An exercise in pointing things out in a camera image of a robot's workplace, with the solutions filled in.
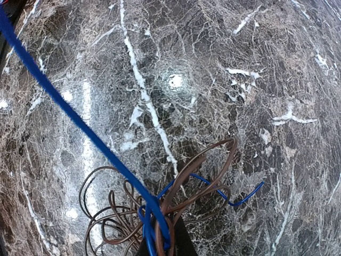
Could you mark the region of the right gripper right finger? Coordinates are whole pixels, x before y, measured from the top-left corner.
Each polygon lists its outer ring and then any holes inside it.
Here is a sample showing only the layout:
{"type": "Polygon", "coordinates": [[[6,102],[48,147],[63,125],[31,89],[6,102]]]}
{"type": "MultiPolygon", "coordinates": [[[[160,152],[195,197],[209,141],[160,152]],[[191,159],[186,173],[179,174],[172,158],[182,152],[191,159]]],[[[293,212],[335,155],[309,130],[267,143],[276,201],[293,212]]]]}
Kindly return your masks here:
{"type": "Polygon", "coordinates": [[[175,222],[175,215],[173,216],[173,221],[175,223],[175,256],[198,256],[194,245],[191,241],[189,233],[186,229],[185,223],[181,217],[175,222]]]}

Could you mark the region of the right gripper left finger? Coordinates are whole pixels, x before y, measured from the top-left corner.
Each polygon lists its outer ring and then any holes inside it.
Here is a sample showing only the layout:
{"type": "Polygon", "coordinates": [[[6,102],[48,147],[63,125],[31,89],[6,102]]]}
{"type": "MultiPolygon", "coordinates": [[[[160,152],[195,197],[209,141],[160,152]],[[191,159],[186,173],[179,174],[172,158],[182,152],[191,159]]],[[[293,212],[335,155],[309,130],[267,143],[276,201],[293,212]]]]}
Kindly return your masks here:
{"type": "Polygon", "coordinates": [[[135,255],[155,256],[155,242],[151,235],[148,235],[143,239],[135,255]]]}

